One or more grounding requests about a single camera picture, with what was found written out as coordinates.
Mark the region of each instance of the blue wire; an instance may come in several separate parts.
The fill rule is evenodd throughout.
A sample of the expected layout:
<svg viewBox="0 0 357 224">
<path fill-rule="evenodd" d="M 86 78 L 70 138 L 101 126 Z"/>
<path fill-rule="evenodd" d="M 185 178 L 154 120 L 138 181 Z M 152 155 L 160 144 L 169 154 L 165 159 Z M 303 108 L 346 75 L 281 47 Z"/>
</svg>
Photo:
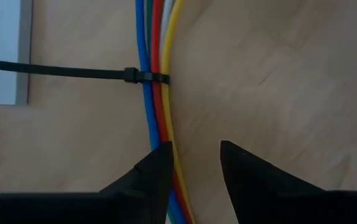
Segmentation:
<svg viewBox="0 0 357 224">
<path fill-rule="evenodd" d="M 150 72 L 151 67 L 149 58 L 147 55 L 146 45 L 146 32 L 145 32 L 145 20 L 144 20 L 144 0 L 136 0 L 136 31 L 137 31 L 137 48 L 140 58 L 141 70 L 144 72 Z M 152 87 L 150 82 L 144 82 L 142 84 L 142 92 L 144 95 L 144 104 L 146 108 L 146 116 L 148 122 L 149 140 L 151 143 L 151 150 L 159 147 L 160 139 L 157 129 L 157 123 L 154 111 L 154 101 L 152 98 Z M 169 217 L 170 221 L 175 224 L 185 223 L 183 212 L 181 211 L 180 204 L 178 203 L 177 196 L 174 190 L 169 193 Z"/>
<path fill-rule="evenodd" d="M 137 30 L 137 48 L 140 58 L 141 70 L 150 72 L 149 60 L 146 47 L 146 32 L 144 27 L 144 1 L 136 0 L 136 30 Z M 151 150 L 159 147 L 159 132 L 155 119 L 154 102 L 152 99 L 152 88 L 150 82 L 142 84 L 142 93 L 144 95 L 144 105 L 146 107 L 146 116 L 148 122 L 149 141 Z"/>
</svg>

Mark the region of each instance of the wood grain surface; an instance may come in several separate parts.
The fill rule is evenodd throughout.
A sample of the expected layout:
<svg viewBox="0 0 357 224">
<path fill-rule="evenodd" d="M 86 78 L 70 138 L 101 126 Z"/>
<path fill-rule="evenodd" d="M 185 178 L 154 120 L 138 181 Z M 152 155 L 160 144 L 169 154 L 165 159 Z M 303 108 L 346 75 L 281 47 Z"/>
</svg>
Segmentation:
<svg viewBox="0 0 357 224">
<path fill-rule="evenodd" d="M 134 1 L 34 3 L 32 63 L 139 66 Z M 186 1 L 172 56 L 178 150 L 199 223 L 235 223 L 228 139 L 324 189 L 357 189 L 357 1 Z M 0 106 L 0 192 L 97 191 L 149 151 L 140 85 L 32 75 Z"/>
</svg>

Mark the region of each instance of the white wire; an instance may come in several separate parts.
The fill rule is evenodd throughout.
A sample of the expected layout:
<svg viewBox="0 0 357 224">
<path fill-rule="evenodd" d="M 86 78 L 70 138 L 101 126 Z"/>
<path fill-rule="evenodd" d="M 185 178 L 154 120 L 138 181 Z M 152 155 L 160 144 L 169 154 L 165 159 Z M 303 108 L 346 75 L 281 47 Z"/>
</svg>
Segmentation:
<svg viewBox="0 0 357 224">
<path fill-rule="evenodd" d="M 162 52 L 165 44 L 165 34 L 167 25 L 169 24 L 170 13 L 172 12 L 175 0 L 165 0 L 164 12 L 162 14 L 162 22 L 160 23 L 160 39 L 159 39 L 159 61 L 161 62 Z"/>
</svg>

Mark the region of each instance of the white object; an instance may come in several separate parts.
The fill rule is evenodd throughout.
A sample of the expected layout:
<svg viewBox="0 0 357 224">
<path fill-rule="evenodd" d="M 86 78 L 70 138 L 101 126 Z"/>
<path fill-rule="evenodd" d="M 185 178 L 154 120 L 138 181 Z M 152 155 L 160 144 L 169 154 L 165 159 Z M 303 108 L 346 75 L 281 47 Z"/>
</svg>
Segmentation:
<svg viewBox="0 0 357 224">
<path fill-rule="evenodd" d="M 0 60 L 30 62 L 32 0 L 0 0 Z M 28 74 L 0 71 L 0 104 L 25 105 Z"/>
</svg>

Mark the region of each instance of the black cable tie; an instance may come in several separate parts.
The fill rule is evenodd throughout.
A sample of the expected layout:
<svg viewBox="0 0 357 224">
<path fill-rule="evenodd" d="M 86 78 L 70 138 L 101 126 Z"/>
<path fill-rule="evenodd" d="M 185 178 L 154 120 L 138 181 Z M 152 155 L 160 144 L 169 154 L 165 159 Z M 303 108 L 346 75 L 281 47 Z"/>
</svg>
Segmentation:
<svg viewBox="0 0 357 224">
<path fill-rule="evenodd" d="M 170 84 L 170 77 L 168 75 L 151 72 L 140 72 L 136 68 L 125 68 L 124 71 L 98 70 L 87 68 L 67 68 L 45 65 L 32 65 L 0 61 L 0 70 L 19 73 L 55 75 L 61 77 L 114 79 L 124 80 L 126 82 L 131 83 L 161 82 L 165 84 Z"/>
</svg>

